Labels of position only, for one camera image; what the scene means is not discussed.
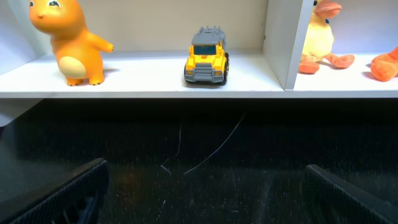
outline gray truck roof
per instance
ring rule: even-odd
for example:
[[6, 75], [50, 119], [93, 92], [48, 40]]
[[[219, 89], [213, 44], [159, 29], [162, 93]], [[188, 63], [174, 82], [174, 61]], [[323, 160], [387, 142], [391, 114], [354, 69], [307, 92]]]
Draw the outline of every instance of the gray truck roof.
[[225, 45], [225, 34], [220, 27], [200, 28], [199, 32], [193, 36], [192, 45], [216, 45], [223, 41]]

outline speckled black surface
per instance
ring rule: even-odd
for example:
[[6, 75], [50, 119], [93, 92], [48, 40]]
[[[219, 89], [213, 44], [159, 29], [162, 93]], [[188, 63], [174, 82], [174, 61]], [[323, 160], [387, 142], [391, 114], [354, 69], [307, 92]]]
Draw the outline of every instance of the speckled black surface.
[[103, 157], [101, 223], [311, 223], [299, 191], [309, 164], [398, 206], [397, 103], [45, 100], [2, 131], [0, 201]]

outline yellow and gray toy vehicle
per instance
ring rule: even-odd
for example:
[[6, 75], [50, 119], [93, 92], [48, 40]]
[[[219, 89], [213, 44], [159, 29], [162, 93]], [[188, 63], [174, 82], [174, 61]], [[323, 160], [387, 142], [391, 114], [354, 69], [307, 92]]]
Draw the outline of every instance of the yellow and gray toy vehicle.
[[229, 55], [225, 52], [225, 34], [218, 27], [201, 28], [194, 35], [185, 64], [187, 83], [211, 82], [225, 85], [228, 79]]

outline cream belly patch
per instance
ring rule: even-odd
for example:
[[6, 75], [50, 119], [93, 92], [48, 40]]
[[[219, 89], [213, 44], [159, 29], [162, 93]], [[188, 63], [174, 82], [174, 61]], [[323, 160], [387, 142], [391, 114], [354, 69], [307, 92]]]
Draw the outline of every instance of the cream belly patch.
[[68, 78], [83, 78], [86, 75], [85, 66], [73, 57], [62, 57], [58, 62], [58, 67]]

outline white shelf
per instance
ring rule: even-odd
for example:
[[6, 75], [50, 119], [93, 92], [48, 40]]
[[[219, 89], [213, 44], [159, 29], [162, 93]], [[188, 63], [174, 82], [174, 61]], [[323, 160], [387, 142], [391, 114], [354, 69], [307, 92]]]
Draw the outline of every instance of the white shelf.
[[53, 55], [0, 75], [0, 98], [258, 98], [283, 89], [260, 53], [231, 53], [225, 86], [183, 80], [186, 52], [113, 53], [104, 56], [105, 82], [68, 86]]
[[324, 60], [316, 74], [297, 74], [294, 92], [302, 96], [316, 95], [314, 97], [398, 97], [398, 78], [381, 82], [371, 73], [370, 64], [380, 54], [383, 53], [354, 54], [354, 64], [343, 70], [333, 68]]

